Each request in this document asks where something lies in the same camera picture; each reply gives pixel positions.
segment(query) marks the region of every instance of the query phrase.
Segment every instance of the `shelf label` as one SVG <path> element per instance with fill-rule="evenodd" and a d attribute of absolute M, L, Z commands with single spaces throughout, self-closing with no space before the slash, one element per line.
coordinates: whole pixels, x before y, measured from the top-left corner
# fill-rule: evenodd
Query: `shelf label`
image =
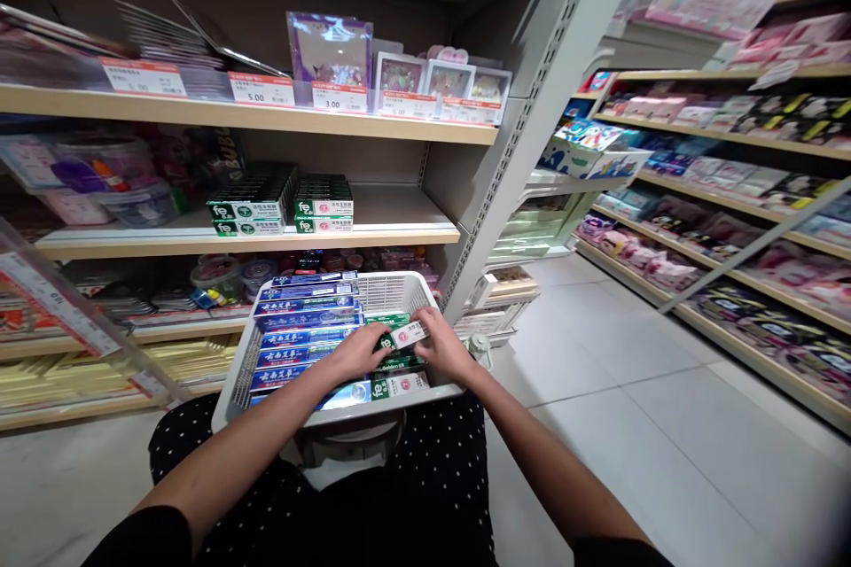
<path fill-rule="evenodd" d="M 368 113 L 367 89 L 346 84 L 313 82 L 313 107 L 339 113 Z"/>
<path fill-rule="evenodd" d="M 13 284 L 30 302 L 57 321 L 96 356 L 107 356 L 121 350 L 115 340 L 99 328 L 83 311 L 74 306 L 47 279 L 32 268 L 16 252 L 0 255 L 0 278 Z"/>
<path fill-rule="evenodd" d="M 168 388 L 160 383 L 160 380 L 147 370 L 137 372 L 135 375 L 127 379 L 130 384 L 144 394 L 148 399 L 155 397 L 157 394 L 168 393 Z"/>
<path fill-rule="evenodd" d="M 175 65 L 113 58 L 101 58 L 100 64 L 116 93 L 188 97 Z"/>
<path fill-rule="evenodd" d="M 228 72 L 233 99 L 237 104 L 295 107 L 293 81 L 272 75 Z"/>
<path fill-rule="evenodd" d="M 499 121 L 499 111 L 502 107 L 499 102 L 480 102 L 479 100 L 468 100 L 461 97 L 445 97 L 441 109 L 441 121 L 495 126 Z"/>
<path fill-rule="evenodd" d="M 435 96 L 405 93 L 403 91 L 384 91 L 381 97 L 381 114 L 386 117 L 433 120 L 434 112 L 437 110 L 437 97 Z"/>

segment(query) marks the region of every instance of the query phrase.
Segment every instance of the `retail store aisle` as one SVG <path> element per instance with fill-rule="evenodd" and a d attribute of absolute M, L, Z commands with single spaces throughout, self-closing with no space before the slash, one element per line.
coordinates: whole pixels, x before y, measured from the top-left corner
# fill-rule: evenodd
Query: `retail store aisle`
<path fill-rule="evenodd" d="M 527 270 L 544 289 L 495 352 L 495 374 L 671 561 L 820 564 L 851 484 L 851 448 L 581 257 Z M 158 418 L 0 439 L 8 563 L 79 565 L 148 489 Z M 500 564 L 572 564 L 491 422 L 488 445 Z"/>

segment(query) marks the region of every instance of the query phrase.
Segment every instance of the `hand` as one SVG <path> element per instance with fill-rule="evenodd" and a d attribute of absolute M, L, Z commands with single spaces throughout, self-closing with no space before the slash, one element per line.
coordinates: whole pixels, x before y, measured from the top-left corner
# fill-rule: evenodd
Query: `hand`
<path fill-rule="evenodd" d="M 358 328 L 314 367 L 326 370 L 335 387 L 350 379 L 362 377 L 372 372 L 392 352 L 390 348 L 372 351 L 379 337 L 389 331 L 390 326 L 384 323 L 370 323 Z"/>
<path fill-rule="evenodd" d="M 418 341 L 414 352 L 435 366 L 453 381 L 468 385 L 470 376 L 479 368 L 479 364 L 467 352 L 461 339 L 446 323 L 441 311 L 433 307 L 422 307 L 412 317 L 421 321 L 427 328 L 431 339 Z"/>

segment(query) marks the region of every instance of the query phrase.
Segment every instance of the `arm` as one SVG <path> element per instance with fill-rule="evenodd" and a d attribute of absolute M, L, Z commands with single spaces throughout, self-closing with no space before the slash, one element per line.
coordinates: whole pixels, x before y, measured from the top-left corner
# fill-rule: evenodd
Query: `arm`
<path fill-rule="evenodd" d="M 208 439 L 187 456 L 133 510 L 155 505 L 177 508 L 186 517 L 196 554 L 204 537 L 269 466 L 334 387 L 371 372 L 390 352 L 372 351 L 390 329 L 364 326 L 299 378 Z"/>
<path fill-rule="evenodd" d="M 430 346 L 417 343 L 417 354 L 479 397 L 568 544 L 604 536 L 652 544 L 593 472 L 470 356 L 440 312 L 422 308 L 417 318 L 432 338 Z"/>

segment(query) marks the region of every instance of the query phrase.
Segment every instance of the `blue toothpaste box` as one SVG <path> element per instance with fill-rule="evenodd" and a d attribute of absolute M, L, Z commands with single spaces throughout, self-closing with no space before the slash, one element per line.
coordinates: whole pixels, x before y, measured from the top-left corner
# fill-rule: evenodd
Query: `blue toothpaste box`
<path fill-rule="evenodd" d="M 317 344 L 266 350 L 257 358 L 257 369 L 279 368 L 294 363 L 313 363 L 331 354 L 340 343 L 340 340 L 324 341 Z"/>
<path fill-rule="evenodd" d="M 353 323 L 358 316 L 362 316 L 361 304 L 357 299 L 349 297 L 347 303 L 342 305 L 298 310 L 296 312 L 278 309 L 267 310 L 264 313 L 258 306 L 254 312 L 254 322 L 261 330 L 268 331 L 276 328 L 313 328 L 323 325 Z"/>
<path fill-rule="evenodd" d="M 357 316 L 350 325 L 326 326 L 323 328 L 298 328 L 293 330 L 276 330 L 263 335 L 260 342 L 261 351 L 277 350 L 300 346 L 302 344 L 318 343 L 320 341 L 338 341 L 348 337 L 363 325 L 363 318 Z"/>
<path fill-rule="evenodd" d="M 300 286 L 267 288 L 260 293 L 260 302 L 281 299 L 305 299 L 308 297 L 339 297 L 357 294 L 355 283 L 308 283 Z"/>
<path fill-rule="evenodd" d="M 339 284 L 343 282 L 351 282 L 355 279 L 357 279 L 357 273 L 354 270 L 337 273 L 323 273 L 321 275 L 290 275 L 275 277 L 272 279 L 272 288 L 304 284 L 327 284 L 329 282 Z"/>
<path fill-rule="evenodd" d="M 299 366 L 288 366 L 286 368 L 263 369 L 254 372 L 254 378 L 251 381 L 249 392 L 266 392 L 268 390 L 276 390 L 283 387 L 293 379 L 300 377 L 304 372 L 312 366 L 313 363 L 306 363 Z"/>

